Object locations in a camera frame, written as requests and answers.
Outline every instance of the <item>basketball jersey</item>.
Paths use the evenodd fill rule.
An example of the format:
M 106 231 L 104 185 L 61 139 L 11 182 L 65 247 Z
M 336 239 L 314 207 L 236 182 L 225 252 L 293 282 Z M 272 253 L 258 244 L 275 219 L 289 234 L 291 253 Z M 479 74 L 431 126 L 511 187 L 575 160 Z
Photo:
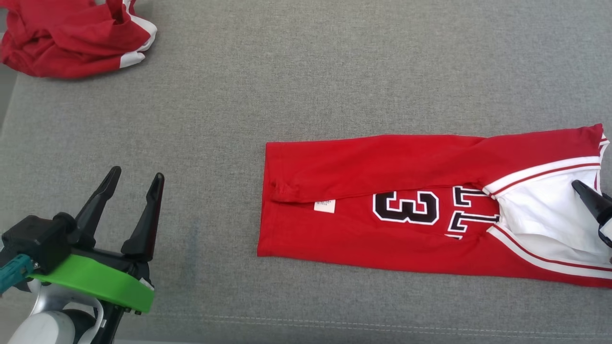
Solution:
M 612 287 L 571 186 L 599 190 L 608 143 L 600 124 L 268 143 L 258 255 Z

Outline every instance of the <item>red fabric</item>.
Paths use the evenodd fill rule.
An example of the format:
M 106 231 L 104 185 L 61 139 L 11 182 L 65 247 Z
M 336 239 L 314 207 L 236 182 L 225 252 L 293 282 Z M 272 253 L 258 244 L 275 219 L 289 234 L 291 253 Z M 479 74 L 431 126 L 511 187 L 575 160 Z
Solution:
M 258 255 L 612 287 L 612 280 L 562 274 L 519 258 L 488 234 L 493 219 L 463 221 L 464 233 L 449 231 L 456 212 L 499 214 L 498 203 L 482 194 L 468 193 L 470 206 L 458 206 L 454 187 L 482 190 L 533 166 L 598 156 L 602 134 L 595 125 L 493 138 L 388 135 L 268 143 Z M 430 225 L 381 221 L 374 194 L 396 190 L 389 200 L 394 209 L 401 209 L 399 199 L 418 200 L 418 190 L 434 193 L 439 218 Z M 313 210 L 313 202 L 326 200 L 335 200 L 333 214 Z M 423 212 L 424 205 L 415 210 Z M 460 240 L 452 237 L 458 234 Z
M 120 68 L 151 35 L 121 0 L 0 0 L 9 10 L 1 61 L 35 77 L 81 78 Z

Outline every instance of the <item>green bracket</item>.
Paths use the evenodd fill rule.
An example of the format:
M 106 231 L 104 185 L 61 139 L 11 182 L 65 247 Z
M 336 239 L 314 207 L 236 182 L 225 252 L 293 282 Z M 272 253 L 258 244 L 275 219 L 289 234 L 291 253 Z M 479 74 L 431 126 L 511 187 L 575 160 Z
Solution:
M 78 255 L 70 255 L 48 275 L 30 277 L 143 313 L 149 313 L 155 296 L 154 291 L 134 277 Z

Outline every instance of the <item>teal connector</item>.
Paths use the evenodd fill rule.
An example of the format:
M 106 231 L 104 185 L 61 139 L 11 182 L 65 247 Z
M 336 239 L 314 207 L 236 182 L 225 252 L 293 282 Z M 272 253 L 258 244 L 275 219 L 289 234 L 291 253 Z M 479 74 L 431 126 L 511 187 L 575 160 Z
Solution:
M 26 255 L 18 255 L 0 268 L 0 295 L 10 287 L 26 279 L 34 272 L 32 259 Z

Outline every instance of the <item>white stitching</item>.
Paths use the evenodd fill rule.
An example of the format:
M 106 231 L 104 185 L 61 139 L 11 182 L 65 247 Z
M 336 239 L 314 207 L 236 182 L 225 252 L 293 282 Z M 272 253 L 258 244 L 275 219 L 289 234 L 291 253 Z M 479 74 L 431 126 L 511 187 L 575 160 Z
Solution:
M 341 329 L 341 330 L 363 330 L 376 332 L 399 332 L 399 333 L 416 333 L 416 334 L 443 334 L 443 335 L 467 335 L 481 337 L 504 337 L 504 338 L 537 338 L 537 339 L 561 339 L 561 340 L 605 340 L 610 341 L 610 338 L 569 338 L 569 337 L 539 337 L 533 335 L 499 335 L 499 334 L 470 334 L 470 333 L 449 333 L 449 332 L 426 332 L 426 331 L 403 331 L 403 330 L 388 330 L 388 329 L 368 329 L 366 327 L 341 327 L 341 326 L 319 326 L 319 325 L 299 325 L 299 324 L 274 324 L 274 323 L 254 323 L 242 321 L 228 320 L 203 320 L 206 323 L 229 323 L 229 324 L 247 324 L 247 325 L 271 325 L 271 326 L 291 326 L 291 327 L 314 327 L 325 329 Z
M 401 329 L 423 329 L 423 330 L 442 330 L 442 331 L 473 331 L 473 332 L 505 332 L 505 333 L 520 333 L 520 334 L 559 334 L 559 335 L 612 335 L 610 333 L 587 333 L 587 332 L 539 332 L 539 331 L 507 331 L 507 330 L 488 330 L 488 329 L 459 329 L 451 327 L 425 327 L 425 326 L 405 326 L 405 325 L 387 325 L 387 324 L 368 324 L 368 323 L 346 323 L 342 321 L 324 321 L 324 320 L 296 320 L 296 319 L 280 319 L 280 318 L 260 318 L 255 316 L 229 316 L 229 315 L 210 315 L 210 314 L 181 314 L 181 313 L 164 313 L 164 314 L 150 314 L 148 316 L 154 316 L 157 318 L 164 318 L 168 315 L 179 316 L 182 318 L 186 317 L 200 317 L 200 318 L 220 318 L 220 319 L 244 319 L 244 320 L 263 320 L 263 321 L 289 321 L 294 323 L 315 323 L 315 324 L 338 324 L 338 325 L 356 325 L 356 326 L 374 326 L 374 327 L 393 327 Z M 317 326 L 317 327 L 328 327 L 334 328 L 333 326 Z

